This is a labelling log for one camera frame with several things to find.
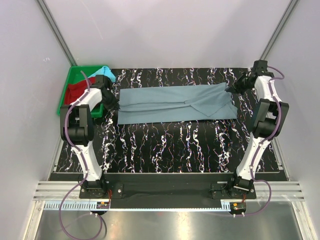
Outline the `grey-blue polo shirt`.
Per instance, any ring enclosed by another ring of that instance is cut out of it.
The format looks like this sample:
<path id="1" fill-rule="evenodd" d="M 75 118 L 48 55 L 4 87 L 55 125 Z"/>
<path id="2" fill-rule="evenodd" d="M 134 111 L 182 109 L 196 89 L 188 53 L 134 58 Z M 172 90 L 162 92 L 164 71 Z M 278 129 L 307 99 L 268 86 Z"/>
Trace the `grey-blue polo shirt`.
<path id="1" fill-rule="evenodd" d="M 233 120 L 238 109 L 226 83 L 121 89 L 119 125 Z"/>

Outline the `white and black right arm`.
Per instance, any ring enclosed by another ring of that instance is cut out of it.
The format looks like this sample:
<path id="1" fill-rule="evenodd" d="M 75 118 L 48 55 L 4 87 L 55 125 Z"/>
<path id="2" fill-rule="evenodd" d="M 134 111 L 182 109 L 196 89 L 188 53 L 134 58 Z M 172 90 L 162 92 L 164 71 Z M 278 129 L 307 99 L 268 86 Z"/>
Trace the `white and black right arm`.
<path id="1" fill-rule="evenodd" d="M 243 74 L 226 91 L 232 94 L 244 94 L 254 89 L 259 99 L 252 115 L 250 140 L 242 161 L 226 185 L 231 198 L 240 199 L 254 189 L 256 170 L 261 157 L 271 141 L 277 137 L 289 111 L 289 104 L 278 96 L 275 80 L 283 80 L 284 74 L 276 77 L 268 71 L 266 60 L 256 60 L 251 71 Z"/>

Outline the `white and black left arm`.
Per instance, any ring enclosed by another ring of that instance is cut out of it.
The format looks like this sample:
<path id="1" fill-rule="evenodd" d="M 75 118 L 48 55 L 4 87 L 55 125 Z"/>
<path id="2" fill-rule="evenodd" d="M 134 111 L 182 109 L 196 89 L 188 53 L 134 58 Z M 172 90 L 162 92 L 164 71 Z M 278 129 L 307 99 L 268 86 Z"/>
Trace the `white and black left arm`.
<path id="1" fill-rule="evenodd" d="M 92 110 L 103 105 L 108 110 L 119 110 L 119 100 L 111 88 L 116 77 L 113 73 L 94 73 L 67 87 L 66 100 L 60 107 L 60 136 L 77 156 L 83 173 L 78 183 L 81 198 L 106 198 L 108 187 L 93 147 L 94 123 Z"/>

